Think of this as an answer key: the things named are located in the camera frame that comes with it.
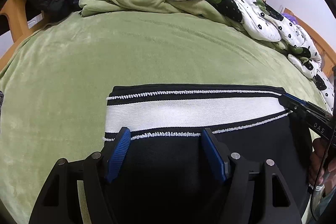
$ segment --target human hand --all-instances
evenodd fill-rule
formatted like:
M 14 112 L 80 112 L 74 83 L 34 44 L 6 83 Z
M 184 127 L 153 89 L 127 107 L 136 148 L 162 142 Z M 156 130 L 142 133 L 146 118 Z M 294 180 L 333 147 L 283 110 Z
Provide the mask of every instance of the human hand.
M 326 141 L 323 140 L 322 138 L 317 138 L 317 139 L 313 140 L 314 152 L 310 156 L 311 164 L 310 164 L 310 168 L 309 168 L 309 183 L 311 185 L 314 185 L 314 183 L 315 183 L 315 179 L 316 179 L 317 173 L 318 173 L 319 168 L 320 168 L 320 164 L 321 164 L 321 161 L 322 161 L 322 158 L 323 158 L 323 154 L 324 154 L 326 145 L 327 145 Z M 331 189 L 332 189 L 332 188 L 334 188 L 334 186 L 336 184 L 336 158 L 334 158 L 329 163 L 328 171 L 330 172 L 330 175 L 329 175 L 329 177 L 326 181 L 323 181 L 322 176 L 323 176 L 325 170 L 322 169 L 317 184 L 318 185 L 320 185 L 322 183 L 324 183 L 325 185 L 328 184 L 328 188 L 331 187 Z

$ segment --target crumpled blanket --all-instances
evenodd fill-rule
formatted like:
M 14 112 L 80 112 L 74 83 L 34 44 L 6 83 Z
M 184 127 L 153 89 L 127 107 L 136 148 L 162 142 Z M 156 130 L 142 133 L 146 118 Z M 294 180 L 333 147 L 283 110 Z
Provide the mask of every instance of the crumpled blanket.
M 233 26 L 253 39 L 271 42 L 274 49 L 285 53 L 303 75 L 313 79 L 325 99 L 326 108 L 332 111 L 332 86 L 320 71 L 322 59 L 310 36 L 263 0 L 80 0 L 79 6 L 83 8 L 83 17 L 120 10 L 186 12 Z

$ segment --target white stitching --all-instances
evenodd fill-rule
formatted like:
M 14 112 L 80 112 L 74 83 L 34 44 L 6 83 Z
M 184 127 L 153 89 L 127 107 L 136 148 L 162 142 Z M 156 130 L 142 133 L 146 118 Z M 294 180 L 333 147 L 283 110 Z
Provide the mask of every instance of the white stitching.
M 218 133 L 223 133 L 223 132 L 229 132 L 229 131 L 234 131 L 234 130 L 240 130 L 240 129 L 244 129 L 244 128 L 251 128 L 251 127 L 259 126 L 261 124 L 265 124 L 267 122 L 271 122 L 271 121 L 280 119 L 282 117 L 285 117 L 290 113 L 292 113 L 292 111 L 289 111 L 289 112 L 281 114 L 277 117 L 267 119 L 267 120 L 264 120 L 264 121 L 261 121 L 261 122 L 247 124 L 245 126 L 240 126 L 240 127 L 231 127 L 231 128 L 227 128 L 227 129 L 216 130 L 216 131 L 213 132 L 213 134 L 218 134 Z M 142 135 L 133 136 L 131 138 L 131 141 L 138 140 L 138 139 L 143 139 L 143 138 L 149 138 L 149 137 L 199 137 L 200 135 L 201 135 L 200 133 L 194 133 L 194 132 L 154 132 L 154 133 L 149 132 L 149 133 L 145 133 L 145 134 L 142 134 Z M 103 140 L 104 141 L 114 141 L 114 139 L 107 139 L 105 137 L 103 137 Z
M 270 93 L 275 95 L 281 95 L 279 93 L 267 90 L 174 90 L 174 91 L 156 91 L 156 92 L 144 92 L 139 94 L 131 95 L 120 95 L 120 96 L 111 96 L 106 97 L 106 100 L 115 100 L 115 99 L 128 99 L 133 97 L 147 97 L 154 95 L 167 95 L 167 94 L 198 94 L 198 93 Z
M 108 139 L 108 138 L 105 138 L 105 137 L 102 137 L 102 140 L 105 142 L 110 142 L 110 141 L 114 141 L 114 139 Z
M 220 130 L 216 130 L 213 132 L 213 134 L 217 134 L 217 133 L 223 133 L 223 132 L 229 132 L 229 131 L 234 131 L 234 130 L 240 130 L 240 129 L 244 129 L 244 128 L 250 128 L 250 127 L 255 127 L 255 126 L 259 126 L 261 124 L 265 124 L 267 122 L 271 122 L 277 119 L 280 119 L 282 117 L 285 117 L 289 114 L 290 112 L 287 112 L 285 114 L 279 115 L 277 117 L 271 118 L 271 119 L 267 119 L 261 122 L 256 122 L 256 123 L 252 123 L 252 124 L 247 124 L 245 126 L 240 126 L 240 127 L 231 127 L 231 128 L 227 128 L 227 129 L 220 129 Z

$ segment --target metal screw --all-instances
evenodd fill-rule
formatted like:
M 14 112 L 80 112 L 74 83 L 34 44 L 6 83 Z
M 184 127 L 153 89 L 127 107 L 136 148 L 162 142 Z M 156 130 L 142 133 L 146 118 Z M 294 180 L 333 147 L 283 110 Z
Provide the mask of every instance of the metal screw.
M 273 165 L 274 165 L 274 160 L 268 159 L 268 160 L 266 160 L 266 163 L 267 163 L 269 166 L 273 166 Z
M 237 152 L 233 152 L 231 153 L 231 157 L 234 158 L 235 160 L 238 160 L 240 158 L 240 155 Z
M 65 162 L 66 162 L 66 159 L 65 159 L 65 158 L 60 158 L 60 159 L 57 161 L 57 164 L 58 164 L 58 165 L 63 165 L 63 164 L 65 164 Z
M 94 153 L 92 153 L 92 155 L 91 155 L 91 157 L 92 157 L 93 159 L 99 159 L 100 156 L 101 156 L 101 153 L 100 153 L 100 152 L 94 152 Z

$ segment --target bed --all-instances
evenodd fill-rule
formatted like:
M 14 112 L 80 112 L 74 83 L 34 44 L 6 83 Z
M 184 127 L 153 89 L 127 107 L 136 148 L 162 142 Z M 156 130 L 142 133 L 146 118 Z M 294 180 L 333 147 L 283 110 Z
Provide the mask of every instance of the bed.
M 29 29 L 24 7 L 25 0 L 8 0 L 1 10 L 14 43 L 0 59 L 0 198 L 20 224 L 28 222 L 57 159 L 79 160 L 101 150 L 105 98 L 113 86 L 271 85 L 325 107 L 315 84 L 284 55 L 224 24 L 187 13 L 119 11 L 83 18 L 76 12 L 58 24 L 47 24 L 43 15 Z M 330 77 L 336 53 L 298 21 Z

